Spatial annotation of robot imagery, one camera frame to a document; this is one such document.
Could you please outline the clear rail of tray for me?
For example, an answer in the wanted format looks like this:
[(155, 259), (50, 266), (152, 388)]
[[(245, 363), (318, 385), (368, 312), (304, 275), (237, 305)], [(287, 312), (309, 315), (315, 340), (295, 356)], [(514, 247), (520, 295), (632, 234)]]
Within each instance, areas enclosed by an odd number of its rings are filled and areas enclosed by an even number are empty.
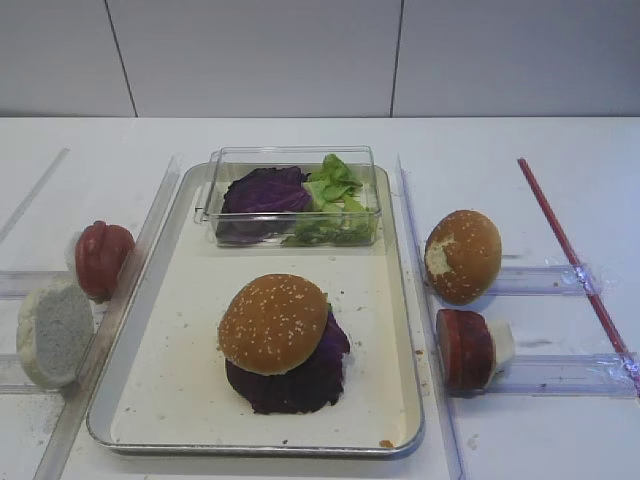
[(423, 248), (413, 213), (411, 192), (409, 189), (408, 172), (403, 168), (400, 155), (396, 155), (396, 178), (398, 191), (402, 200), (403, 222), (406, 229), (409, 256), (414, 271), (414, 284), (417, 291), (420, 318), (423, 327), (427, 357), (429, 359), (432, 392), (437, 405), (441, 435), (444, 445), (444, 455), (450, 479), (466, 479), (465, 465), (460, 453), (458, 433), (452, 409), (451, 399), (443, 384), (443, 370), (441, 366), (440, 349), (432, 313), (429, 288), (426, 282), (426, 267), (423, 261)]
[(144, 278), (146, 264), (155, 248), (180, 180), (182, 163), (181, 156), (174, 155), (167, 165), (137, 237), (136, 246), (123, 265), (115, 294), (106, 307), (76, 381), (62, 391), (65, 404), (33, 475), (34, 480), (59, 479), (62, 476), (76, 435), (86, 417), (101, 371), (132, 302), (135, 289)]

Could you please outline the purple cabbage leaf in container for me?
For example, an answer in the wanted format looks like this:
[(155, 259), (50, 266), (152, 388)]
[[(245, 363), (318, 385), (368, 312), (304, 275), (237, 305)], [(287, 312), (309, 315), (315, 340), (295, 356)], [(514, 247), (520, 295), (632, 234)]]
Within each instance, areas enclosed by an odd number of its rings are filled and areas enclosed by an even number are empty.
[[(222, 214), (302, 212), (311, 200), (303, 187), (307, 179), (297, 166), (255, 168), (234, 181), (224, 195)], [(251, 244), (284, 232), (291, 221), (237, 219), (220, 221), (216, 238), (225, 243)]]

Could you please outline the green lettuce leaves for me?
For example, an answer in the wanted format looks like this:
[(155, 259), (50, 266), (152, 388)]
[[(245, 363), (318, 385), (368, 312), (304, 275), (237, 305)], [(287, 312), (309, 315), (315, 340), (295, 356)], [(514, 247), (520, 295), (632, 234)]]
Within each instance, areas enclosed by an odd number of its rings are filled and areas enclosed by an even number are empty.
[(337, 155), (326, 155), (322, 167), (312, 172), (302, 186), (311, 196), (312, 215), (305, 215), (295, 223), (293, 233), (282, 240), (282, 246), (371, 243), (377, 220), (356, 198), (362, 182)]

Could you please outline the clear rail left of tray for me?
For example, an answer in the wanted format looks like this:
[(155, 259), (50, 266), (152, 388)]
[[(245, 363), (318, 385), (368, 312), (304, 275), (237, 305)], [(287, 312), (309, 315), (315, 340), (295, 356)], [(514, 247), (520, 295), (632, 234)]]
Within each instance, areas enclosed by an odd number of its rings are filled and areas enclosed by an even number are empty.
[(86, 417), (101, 371), (132, 302), (135, 289), (144, 278), (146, 264), (155, 248), (180, 180), (182, 163), (181, 156), (174, 155), (167, 165), (137, 237), (136, 246), (123, 265), (115, 294), (106, 307), (76, 381), (62, 391), (65, 404), (33, 475), (34, 480), (59, 479), (62, 476), (76, 435)]

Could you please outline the purple cabbage leaf on stack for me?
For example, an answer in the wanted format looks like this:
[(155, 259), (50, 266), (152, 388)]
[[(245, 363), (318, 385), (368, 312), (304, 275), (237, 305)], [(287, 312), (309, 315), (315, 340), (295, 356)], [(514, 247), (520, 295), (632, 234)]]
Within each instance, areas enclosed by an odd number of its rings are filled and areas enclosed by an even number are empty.
[(311, 413), (338, 402), (344, 391), (343, 358), (349, 353), (348, 337), (329, 313), (316, 350), (300, 366), (265, 376), (226, 361), (226, 377), (257, 414)]

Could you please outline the sesame bun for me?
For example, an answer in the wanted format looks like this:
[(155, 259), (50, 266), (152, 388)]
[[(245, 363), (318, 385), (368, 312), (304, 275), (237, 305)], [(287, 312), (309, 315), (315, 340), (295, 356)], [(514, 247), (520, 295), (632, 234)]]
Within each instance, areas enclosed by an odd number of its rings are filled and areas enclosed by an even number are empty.
[(424, 252), (427, 281), (446, 302), (469, 304), (495, 281), (502, 262), (496, 225), (474, 210), (445, 216), (429, 235)]
[(266, 274), (231, 300), (218, 326), (218, 347), (226, 360), (245, 371), (284, 374), (311, 356), (327, 317), (328, 301), (313, 282)]

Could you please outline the white bread bun half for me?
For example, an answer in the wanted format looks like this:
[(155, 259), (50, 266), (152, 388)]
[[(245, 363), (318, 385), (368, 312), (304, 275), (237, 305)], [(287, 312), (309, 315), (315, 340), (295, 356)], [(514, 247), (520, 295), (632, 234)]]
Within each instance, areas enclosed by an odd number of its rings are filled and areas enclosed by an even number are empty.
[(88, 298), (71, 281), (55, 281), (30, 292), (18, 314), (16, 349), (26, 375), (43, 389), (76, 378), (94, 334)]

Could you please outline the clear plastic container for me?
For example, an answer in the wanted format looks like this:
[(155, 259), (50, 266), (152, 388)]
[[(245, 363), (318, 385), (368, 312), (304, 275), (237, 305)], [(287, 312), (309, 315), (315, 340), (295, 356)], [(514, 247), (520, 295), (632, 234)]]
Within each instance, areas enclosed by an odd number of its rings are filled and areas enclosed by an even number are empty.
[[(224, 195), (229, 186), (255, 168), (287, 168), (297, 166), (308, 176), (322, 167), (328, 154), (337, 155), (362, 182), (363, 187), (356, 198), (372, 213), (377, 226), (370, 244), (375, 242), (378, 233), (378, 220), (381, 216), (381, 201), (378, 188), (378, 168), (375, 166), (373, 152), (368, 146), (287, 146), (287, 147), (224, 147), (211, 155), (203, 180), (200, 197), (195, 207), (195, 219), (207, 225), (209, 239), (220, 247), (249, 247), (253, 245), (282, 246), (281, 242), (293, 233), (295, 223), (305, 215), (311, 216), (309, 204), (302, 212), (222, 214)], [(272, 235), (261, 242), (251, 244), (231, 244), (216, 238), (216, 228), (220, 221), (234, 220), (277, 220), (291, 221), (292, 225), (284, 232)]]

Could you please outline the clear holder lower right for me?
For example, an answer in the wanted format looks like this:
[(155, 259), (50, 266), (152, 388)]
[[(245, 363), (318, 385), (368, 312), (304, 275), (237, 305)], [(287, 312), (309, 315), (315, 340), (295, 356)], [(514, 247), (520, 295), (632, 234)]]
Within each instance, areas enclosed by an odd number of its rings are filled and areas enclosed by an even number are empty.
[(486, 387), (453, 390), (454, 397), (639, 396), (639, 361), (633, 354), (518, 355)]

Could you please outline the metal baking tray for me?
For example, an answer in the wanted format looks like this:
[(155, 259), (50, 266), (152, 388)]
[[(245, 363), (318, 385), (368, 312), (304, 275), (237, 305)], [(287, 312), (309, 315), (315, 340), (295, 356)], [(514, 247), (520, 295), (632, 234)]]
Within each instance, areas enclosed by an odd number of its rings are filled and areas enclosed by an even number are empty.
[[(205, 165), (189, 169), (123, 318), (87, 427), (120, 452), (239, 456), (400, 456), (424, 433), (388, 176), (369, 247), (221, 248), (193, 219)], [(217, 326), (233, 296), (268, 273), (327, 295), (351, 352), (338, 402), (260, 415), (226, 378)]]

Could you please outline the sesame top bun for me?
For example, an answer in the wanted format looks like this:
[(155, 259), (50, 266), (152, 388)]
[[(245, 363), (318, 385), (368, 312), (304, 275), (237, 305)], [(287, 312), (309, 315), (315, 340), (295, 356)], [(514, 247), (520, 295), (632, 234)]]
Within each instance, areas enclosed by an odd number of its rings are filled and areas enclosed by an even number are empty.
[(218, 326), (218, 347), (226, 360), (245, 371), (284, 374), (311, 356), (327, 317), (328, 301), (313, 282), (266, 274), (231, 300)]

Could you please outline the clear holder upper right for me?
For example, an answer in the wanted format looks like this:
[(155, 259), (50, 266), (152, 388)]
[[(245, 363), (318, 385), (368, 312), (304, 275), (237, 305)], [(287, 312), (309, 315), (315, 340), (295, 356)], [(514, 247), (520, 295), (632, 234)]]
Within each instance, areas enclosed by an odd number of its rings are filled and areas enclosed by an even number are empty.
[(486, 294), (583, 296), (601, 291), (602, 282), (587, 265), (505, 266)]

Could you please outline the clear rail right of tray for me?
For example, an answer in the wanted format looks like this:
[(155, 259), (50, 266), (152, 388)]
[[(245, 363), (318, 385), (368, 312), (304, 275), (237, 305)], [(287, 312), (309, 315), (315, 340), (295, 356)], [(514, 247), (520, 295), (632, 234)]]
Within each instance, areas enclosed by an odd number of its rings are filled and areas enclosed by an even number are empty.
[(460, 453), (458, 433), (452, 409), (451, 399), (443, 384), (443, 370), (441, 366), (440, 349), (432, 313), (429, 288), (426, 282), (426, 267), (423, 261), (423, 248), (413, 213), (411, 192), (409, 189), (408, 172), (403, 168), (400, 155), (396, 155), (396, 178), (398, 191), (402, 200), (403, 222), (406, 229), (409, 256), (414, 271), (414, 284), (417, 291), (420, 318), (423, 327), (427, 357), (429, 359), (432, 392), (437, 405), (441, 435), (444, 445), (444, 455), (450, 479), (466, 479), (465, 465)]

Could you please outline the dark red meat patties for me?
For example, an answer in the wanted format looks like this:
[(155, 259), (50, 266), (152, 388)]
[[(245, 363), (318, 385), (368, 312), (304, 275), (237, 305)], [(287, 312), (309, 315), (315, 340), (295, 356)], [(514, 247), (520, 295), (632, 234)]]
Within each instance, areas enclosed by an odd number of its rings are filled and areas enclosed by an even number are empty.
[(496, 361), (484, 317), (473, 311), (440, 309), (436, 331), (447, 388), (459, 392), (484, 389)]

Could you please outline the red plastic strip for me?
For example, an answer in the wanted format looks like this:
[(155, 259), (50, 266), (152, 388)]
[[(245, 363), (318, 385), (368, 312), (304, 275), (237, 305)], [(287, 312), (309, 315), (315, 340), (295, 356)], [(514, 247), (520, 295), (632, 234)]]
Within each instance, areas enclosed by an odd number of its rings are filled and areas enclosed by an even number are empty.
[(564, 229), (557, 219), (553, 209), (551, 208), (542, 188), (535, 178), (528, 162), (525, 158), (517, 160), (518, 166), (524, 175), (536, 201), (541, 208), (551, 230), (553, 231), (565, 257), (572, 266), (574, 273), (582, 285), (583, 290), (592, 306), (603, 330), (605, 331), (614, 351), (621, 357), (623, 366), (625, 367), (629, 377), (633, 381), (636, 394), (639, 394), (639, 365), (632, 358), (631, 352), (628, 350), (622, 336), (620, 335), (615, 322), (607, 311), (600, 295), (596, 292), (593, 281), (587, 273), (578, 255), (576, 254), (571, 242), (569, 241)]

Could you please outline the clear holder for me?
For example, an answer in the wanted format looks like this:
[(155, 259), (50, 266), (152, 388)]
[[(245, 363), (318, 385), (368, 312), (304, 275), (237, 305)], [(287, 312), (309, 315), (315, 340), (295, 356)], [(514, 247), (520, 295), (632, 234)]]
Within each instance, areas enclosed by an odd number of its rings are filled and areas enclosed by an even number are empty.
[(486, 294), (583, 296), (601, 291), (602, 282), (587, 265), (505, 266)]
[(639, 396), (639, 361), (633, 354), (518, 355), (486, 387), (453, 390), (454, 397)]

